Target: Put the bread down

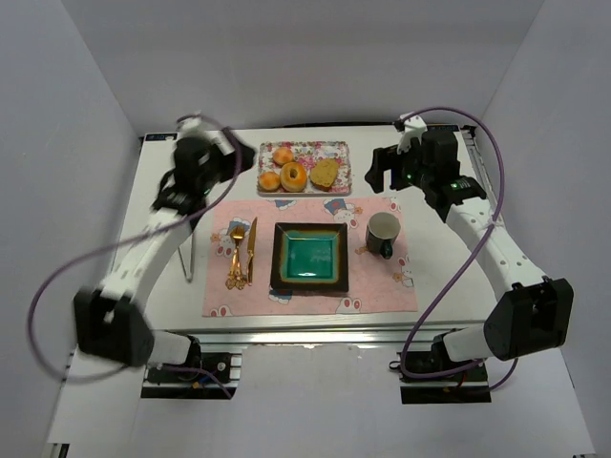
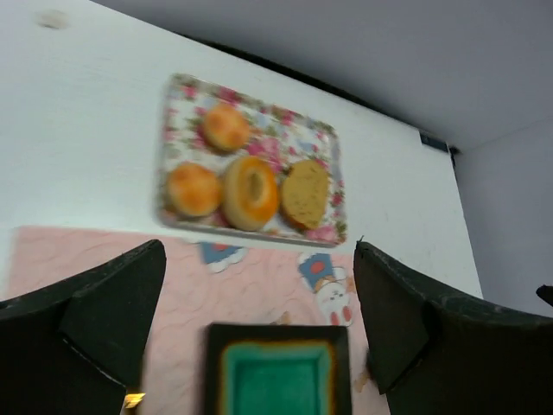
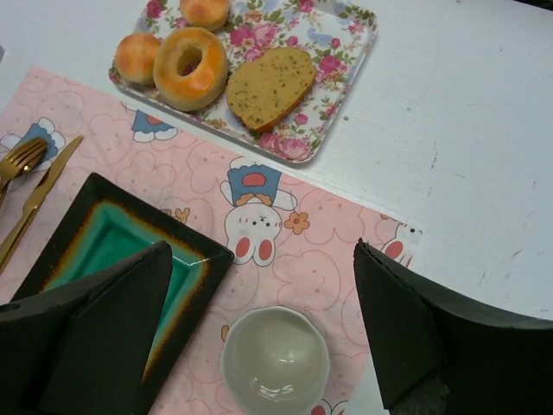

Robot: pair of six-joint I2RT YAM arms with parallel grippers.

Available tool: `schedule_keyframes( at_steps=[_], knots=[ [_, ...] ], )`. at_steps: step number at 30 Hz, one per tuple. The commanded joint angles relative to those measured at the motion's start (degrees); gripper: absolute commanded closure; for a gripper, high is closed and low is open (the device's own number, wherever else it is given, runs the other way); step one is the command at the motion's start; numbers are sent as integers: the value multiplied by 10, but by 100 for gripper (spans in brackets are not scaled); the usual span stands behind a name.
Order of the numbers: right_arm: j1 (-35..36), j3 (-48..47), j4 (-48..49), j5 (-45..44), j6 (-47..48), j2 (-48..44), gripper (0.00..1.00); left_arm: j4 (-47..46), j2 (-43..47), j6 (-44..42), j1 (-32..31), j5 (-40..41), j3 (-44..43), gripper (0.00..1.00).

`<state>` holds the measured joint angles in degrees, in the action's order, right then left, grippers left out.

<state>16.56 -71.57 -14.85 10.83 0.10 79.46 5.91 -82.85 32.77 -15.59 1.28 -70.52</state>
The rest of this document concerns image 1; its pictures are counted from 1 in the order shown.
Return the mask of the glazed donut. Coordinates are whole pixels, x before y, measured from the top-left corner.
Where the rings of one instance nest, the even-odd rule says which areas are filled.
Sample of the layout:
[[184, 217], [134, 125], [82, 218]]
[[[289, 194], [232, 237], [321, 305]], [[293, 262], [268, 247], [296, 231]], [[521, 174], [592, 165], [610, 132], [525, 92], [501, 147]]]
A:
[[280, 172], [282, 187], [290, 193], [301, 193], [307, 185], [306, 169], [296, 161], [285, 164]]

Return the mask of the brown bread slice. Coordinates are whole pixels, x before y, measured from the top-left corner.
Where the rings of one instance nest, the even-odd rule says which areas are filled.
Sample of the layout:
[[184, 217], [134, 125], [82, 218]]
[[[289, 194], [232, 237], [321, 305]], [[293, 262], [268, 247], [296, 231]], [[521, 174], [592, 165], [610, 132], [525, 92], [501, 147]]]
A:
[[339, 171], [339, 164], [334, 158], [324, 158], [316, 162], [309, 172], [312, 186], [319, 191], [329, 191]]

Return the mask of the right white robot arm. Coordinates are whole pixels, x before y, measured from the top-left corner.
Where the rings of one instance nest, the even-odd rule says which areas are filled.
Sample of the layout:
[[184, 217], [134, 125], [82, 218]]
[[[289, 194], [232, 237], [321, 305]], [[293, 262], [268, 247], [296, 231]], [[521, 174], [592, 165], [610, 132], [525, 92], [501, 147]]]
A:
[[500, 361], [564, 345], [574, 290], [533, 264], [494, 218], [486, 192], [463, 175], [458, 143], [447, 131], [425, 132], [399, 146], [376, 148], [365, 175], [371, 189], [415, 187], [426, 203], [465, 243], [493, 288], [497, 304], [484, 324], [451, 331], [435, 343], [437, 354], [455, 364], [495, 357]]

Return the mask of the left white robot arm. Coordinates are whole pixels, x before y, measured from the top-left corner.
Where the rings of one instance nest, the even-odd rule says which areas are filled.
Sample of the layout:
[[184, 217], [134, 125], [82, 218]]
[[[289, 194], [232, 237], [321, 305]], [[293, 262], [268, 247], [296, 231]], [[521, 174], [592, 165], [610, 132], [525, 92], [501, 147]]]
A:
[[158, 185], [143, 231], [95, 289], [74, 296], [78, 349], [128, 367], [157, 365], [184, 375], [202, 372], [197, 339], [151, 328], [146, 303], [167, 263], [193, 237], [207, 196], [219, 183], [231, 184], [254, 163], [254, 150], [228, 128], [221, 134], [233, 147], [226, 154], [205, 134], [181, 136], [173, 168]]

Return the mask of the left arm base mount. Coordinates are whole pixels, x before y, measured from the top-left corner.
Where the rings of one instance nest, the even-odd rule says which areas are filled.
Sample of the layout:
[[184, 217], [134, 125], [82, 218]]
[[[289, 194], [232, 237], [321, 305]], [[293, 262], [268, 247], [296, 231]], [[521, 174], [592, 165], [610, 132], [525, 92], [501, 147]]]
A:
[[235, 395], [242, 354], [213, 349], [190, 337], [183, 364], [157, 364], [144, 373], [140, 397], [157, 400], [230, 400]]

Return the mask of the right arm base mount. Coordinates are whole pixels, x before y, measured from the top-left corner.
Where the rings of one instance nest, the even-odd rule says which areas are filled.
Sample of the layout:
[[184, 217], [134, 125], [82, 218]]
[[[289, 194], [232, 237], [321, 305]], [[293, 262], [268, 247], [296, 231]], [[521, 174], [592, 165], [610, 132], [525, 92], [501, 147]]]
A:
[[406, 369], [425, 378], [408, 377], [401, 371], [400, 354], [389, 363], [389, 370], [398, 374], [403, 405], [488, 404], [492, 401], [485, 364], [458, 372], [466, 362], [450, 360], [442, 343], [444, 334], [432, 340], [430, 350], [409, 351]]

